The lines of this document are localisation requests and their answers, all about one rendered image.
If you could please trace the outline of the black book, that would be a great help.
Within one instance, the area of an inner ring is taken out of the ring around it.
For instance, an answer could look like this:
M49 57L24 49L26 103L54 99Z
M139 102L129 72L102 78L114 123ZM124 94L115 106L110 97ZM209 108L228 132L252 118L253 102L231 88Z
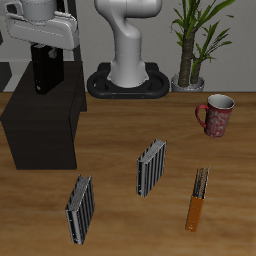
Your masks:
M35 92L45 95L64 80L63 50L57 48L57 57L52 59L48 52L52 46L33 43L31 56Z

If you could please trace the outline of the dark brown desk caddy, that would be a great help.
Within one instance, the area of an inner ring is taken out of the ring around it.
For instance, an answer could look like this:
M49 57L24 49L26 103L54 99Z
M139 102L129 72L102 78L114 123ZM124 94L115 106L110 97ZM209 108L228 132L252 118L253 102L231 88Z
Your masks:
M19 170L74 170L79 114L87 110L83 64L64 63L64 81L45 95L34 90L28 66L0 121Z

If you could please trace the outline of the grey striped book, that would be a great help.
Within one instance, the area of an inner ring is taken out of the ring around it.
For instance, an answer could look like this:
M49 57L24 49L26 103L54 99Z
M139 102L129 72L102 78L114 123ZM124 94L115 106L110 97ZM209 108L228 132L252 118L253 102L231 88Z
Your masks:
M73 243L84 243L94 209L92 177L79 175L65 208Z
M137 159L136 192L146 197L164 172L166 141L156 138Z

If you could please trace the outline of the orange book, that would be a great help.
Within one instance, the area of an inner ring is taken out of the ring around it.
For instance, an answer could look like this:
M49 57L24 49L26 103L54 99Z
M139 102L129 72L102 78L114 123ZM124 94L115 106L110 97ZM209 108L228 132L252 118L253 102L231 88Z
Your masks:
M187 231L196 232L201 216L201 211L205 199L209 167L198 167L195 175L193 191L191 195L189 210L186 219Z

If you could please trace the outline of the green pot plant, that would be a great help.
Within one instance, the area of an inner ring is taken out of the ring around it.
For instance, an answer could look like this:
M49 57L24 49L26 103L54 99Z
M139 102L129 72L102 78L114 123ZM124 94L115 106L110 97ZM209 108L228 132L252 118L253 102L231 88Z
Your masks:
M202 63L206 60L214 60L211 54L215 50L231 44L231 41L225 41L229 28L213 38L219 21L208 28L204 27L204 24L234 2L235 0L223 0L216 4L216 1L213 1L202 10L201 0L182 0L183 13L175 9L179 18L172 22L172 26L177 24L181 29L180 32L176 31L176 35L182 54L179 73L171 79L172 92L203 91L205 81L199 76Z

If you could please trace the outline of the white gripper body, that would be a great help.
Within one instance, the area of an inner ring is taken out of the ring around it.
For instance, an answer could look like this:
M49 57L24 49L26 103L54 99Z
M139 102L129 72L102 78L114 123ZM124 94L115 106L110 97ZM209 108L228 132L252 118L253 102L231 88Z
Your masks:
M54 12L55 17L41 24L34 24L23 16L7 13L6 24L12 38L40 43L65 50L79 45L77 20L68 13Z

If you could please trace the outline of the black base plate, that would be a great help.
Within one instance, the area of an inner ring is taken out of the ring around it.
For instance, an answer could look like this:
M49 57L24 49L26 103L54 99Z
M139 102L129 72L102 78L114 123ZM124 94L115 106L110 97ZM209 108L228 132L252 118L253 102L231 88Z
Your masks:
M110 63L101 63L97 71L87 80L87 90L99 99L157 99L164 97L170 88L169 79L159 71L154 62L146 62L146 72L149 79L134 88L122 88L107 79L110 73Z

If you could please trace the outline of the red patterned mug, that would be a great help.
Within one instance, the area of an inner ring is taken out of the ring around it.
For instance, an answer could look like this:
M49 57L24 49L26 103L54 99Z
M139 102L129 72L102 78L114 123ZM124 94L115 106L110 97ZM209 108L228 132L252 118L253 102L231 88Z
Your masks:
M234 106L234 100L222 94L210 95L206 105L198 105L195 110L195 116L199 124L204 128L205 134L211 138L222 137ZM199 111L201 109L206 111L204 122L199 118Z

